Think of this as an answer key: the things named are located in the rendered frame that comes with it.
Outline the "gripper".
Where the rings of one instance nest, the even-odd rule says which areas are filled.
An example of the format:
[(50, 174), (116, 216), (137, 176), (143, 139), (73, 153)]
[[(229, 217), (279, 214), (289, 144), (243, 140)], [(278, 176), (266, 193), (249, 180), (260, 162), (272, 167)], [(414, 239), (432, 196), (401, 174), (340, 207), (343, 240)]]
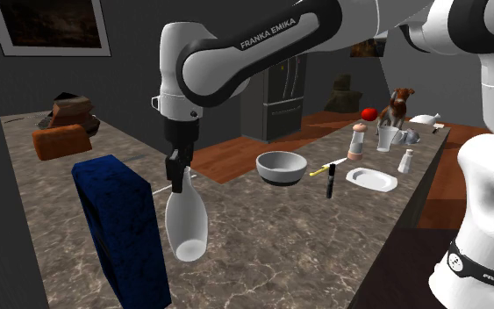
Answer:
[[(185, 165), (189, 166), (193, 160), (194, 144), (198, 140), (200, 121), (178, 121), (164, 118), (164, 136), (175, 148), (166, 157), (165, 167), (167, 179), (171, 182), (173, 193), (183, 192), (183, 172)], [(184, 149), (184, 160), (180, 150)]]

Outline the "white jug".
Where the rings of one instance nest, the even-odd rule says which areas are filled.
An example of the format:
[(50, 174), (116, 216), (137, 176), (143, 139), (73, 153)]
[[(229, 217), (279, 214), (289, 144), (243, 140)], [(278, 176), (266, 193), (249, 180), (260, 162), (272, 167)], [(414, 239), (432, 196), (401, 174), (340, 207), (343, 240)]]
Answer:
[(389, 152), (392, 144), (402, 144), (407, 132), (399, 130), (395, 126), (381, 126), (378, 128), (378, 143), (376, 150)]

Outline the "brown stacked lump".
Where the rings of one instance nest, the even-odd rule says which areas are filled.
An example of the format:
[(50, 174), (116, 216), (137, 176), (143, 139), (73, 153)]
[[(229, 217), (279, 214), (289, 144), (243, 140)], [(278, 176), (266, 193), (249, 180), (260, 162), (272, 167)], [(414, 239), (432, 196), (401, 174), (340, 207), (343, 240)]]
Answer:
[(41, 130), (80, 125), (89, 137), (97, 134), (100, 120), (91, 114), (94, 105), (85, 96), (62, 92), (54, 99), (53, 109), (37, 127)]

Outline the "dark grey fridge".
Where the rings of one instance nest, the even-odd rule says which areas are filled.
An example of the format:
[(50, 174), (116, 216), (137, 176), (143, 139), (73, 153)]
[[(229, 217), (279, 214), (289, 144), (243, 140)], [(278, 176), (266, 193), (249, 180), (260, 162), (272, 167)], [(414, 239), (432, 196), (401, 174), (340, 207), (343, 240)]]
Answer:
[(307, 56), (300, 54), (250, 78), (240, 95), (240, 132), (270, 143), (301, 129)]

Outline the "pink-topped pepper mill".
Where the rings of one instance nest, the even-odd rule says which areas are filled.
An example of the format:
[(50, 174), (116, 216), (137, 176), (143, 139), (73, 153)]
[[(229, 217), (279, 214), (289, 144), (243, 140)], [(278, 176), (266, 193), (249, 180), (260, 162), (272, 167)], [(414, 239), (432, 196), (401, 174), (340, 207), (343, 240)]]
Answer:
[(364, 134), (367, 130), (367, 126), (363, 123), (358, 123), (353, 126), (352, 139), (347, 152), (347, 158), (349, 160), (359, 161), (362, 159)]

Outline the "yellow-handled knife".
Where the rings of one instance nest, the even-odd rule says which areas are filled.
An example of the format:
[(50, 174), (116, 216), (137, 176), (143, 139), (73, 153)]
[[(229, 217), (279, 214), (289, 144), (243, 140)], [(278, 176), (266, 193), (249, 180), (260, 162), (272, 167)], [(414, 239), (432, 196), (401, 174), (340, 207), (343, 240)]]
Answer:
[(329, 163), (323, 165), (320, 169), (318, 169), (318, 170), (316, 170), (314, 172), (311, 172), (309, 174), (309, 176), (316, 176), (316, 175), (318, 175), (318, 174), (320, 174), (320, 173), (328, 170), (332, 164), (334, 164), (334, 165), (341, 164), (342, 162), (344, 162), (346, 160), (347, 160), (347, 157), (343, 157), (343, 158), (340, 158), (340, 159), (335, 160), (333, 162), (329, 162)]

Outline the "blue box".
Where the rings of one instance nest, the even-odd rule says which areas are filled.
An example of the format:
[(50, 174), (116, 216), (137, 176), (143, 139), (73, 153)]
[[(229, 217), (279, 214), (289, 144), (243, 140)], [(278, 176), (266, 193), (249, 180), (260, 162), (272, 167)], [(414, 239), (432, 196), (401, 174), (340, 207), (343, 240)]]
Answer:
[(113, 155), (71, 170), (103, 273), (123, 309), (172, 303), (150, 184)]

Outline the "white plate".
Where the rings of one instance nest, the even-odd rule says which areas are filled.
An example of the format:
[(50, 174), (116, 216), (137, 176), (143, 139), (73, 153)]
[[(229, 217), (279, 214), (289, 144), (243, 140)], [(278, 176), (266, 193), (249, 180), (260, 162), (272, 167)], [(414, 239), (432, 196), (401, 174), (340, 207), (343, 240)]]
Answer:
[(397, 179), (378, 170), (356, 168), (350, 170), (346, 179), (365, 189), (389, 192), (397, 187)]

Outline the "brown dog figure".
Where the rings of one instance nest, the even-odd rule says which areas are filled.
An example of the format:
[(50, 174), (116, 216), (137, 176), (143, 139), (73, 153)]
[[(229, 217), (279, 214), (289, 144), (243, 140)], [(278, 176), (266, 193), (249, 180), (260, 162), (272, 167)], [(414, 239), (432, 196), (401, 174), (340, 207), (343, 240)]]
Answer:
[(407, 112), (406, 100), (415, 93), (414, 89), (396, 88), (394, 89), (390, 103), (380, 113), (377, 121), (376, 134), (379, 134), (381, 126), (394, 126), (399, 130), (405, 122), (405, 114)]

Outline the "black marker pen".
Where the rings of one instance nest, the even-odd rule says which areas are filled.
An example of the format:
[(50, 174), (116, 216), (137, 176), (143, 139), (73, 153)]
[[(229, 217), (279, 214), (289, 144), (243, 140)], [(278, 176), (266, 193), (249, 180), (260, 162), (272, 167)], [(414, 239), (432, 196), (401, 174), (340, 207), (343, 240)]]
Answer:
[(326, 197), (330, 199), (333, 196), (333, 183), (334, 183), (334, 175), (335, 175), (336, 164), (331, 163), (328, 166), (328, 178), (327, 178), (327, 186), (326, 186)]

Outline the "thin white stick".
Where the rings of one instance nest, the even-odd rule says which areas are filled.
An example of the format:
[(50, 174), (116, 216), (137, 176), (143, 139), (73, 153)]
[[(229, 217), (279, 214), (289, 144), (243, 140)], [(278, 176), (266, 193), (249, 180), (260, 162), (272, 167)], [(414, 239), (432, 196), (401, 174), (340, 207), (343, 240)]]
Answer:
[[(191, 175), (191, 176), (190, 176), (190, 178), (194, 178), (194, 177), (197, 177), (197, 175)], [(165, 191), (165, 190), (167, 190), (167, 189), (172, 189), (172, 184), (169, 184), (169, 185), (167, 185), (167, 186), (165, 186), (165, 187), (162, 187), (162, 188), (160, 188), (160, 189), (158, 189), (158, 190), (153, 191), (153, 192), (152, 192), (152, 195), (155, 195), (155, 194), (160, 193), (160, 192), (162, 192), (162, 191)]]

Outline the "large white-framed wall picture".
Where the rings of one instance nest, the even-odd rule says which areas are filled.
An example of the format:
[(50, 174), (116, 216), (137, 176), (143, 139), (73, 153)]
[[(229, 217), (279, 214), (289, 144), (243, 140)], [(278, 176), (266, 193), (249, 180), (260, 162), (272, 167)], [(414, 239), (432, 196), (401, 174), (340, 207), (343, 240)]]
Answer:
[(5, 56), (109, 57), (101, 0), (0, 0)]

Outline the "white bottle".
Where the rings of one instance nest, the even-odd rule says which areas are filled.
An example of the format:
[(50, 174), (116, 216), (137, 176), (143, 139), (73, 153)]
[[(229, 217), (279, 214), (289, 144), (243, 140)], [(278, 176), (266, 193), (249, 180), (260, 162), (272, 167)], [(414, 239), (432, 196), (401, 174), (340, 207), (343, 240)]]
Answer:
[(204, 255), (208, 241), (205, 204), (191, 182), (190, 167), (183, 171), (183, 190), (172, 192), (165, 211), (165, 227), (174, 256), (194, 262)]

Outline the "orange block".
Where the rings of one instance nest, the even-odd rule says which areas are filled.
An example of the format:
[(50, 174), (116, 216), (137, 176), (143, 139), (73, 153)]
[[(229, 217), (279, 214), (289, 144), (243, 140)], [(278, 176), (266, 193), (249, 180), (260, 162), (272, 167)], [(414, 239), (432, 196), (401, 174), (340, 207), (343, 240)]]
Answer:
[(80, 154), (92, 149), (89, 135), (80, 125), (34, 131), (32, 142), (41, 161)]

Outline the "white salt shaker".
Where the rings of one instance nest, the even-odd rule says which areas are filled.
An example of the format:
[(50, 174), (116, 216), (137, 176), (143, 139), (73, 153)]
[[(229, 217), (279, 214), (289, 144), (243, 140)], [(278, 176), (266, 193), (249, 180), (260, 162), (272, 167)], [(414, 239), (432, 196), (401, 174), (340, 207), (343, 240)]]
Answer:
[(412, 157), (414, 151), (412, 149), (406, 149), (405, 154), (403, 155), (398, 167), (397, 171), (403, 174), (407, 174), (410, 171)]

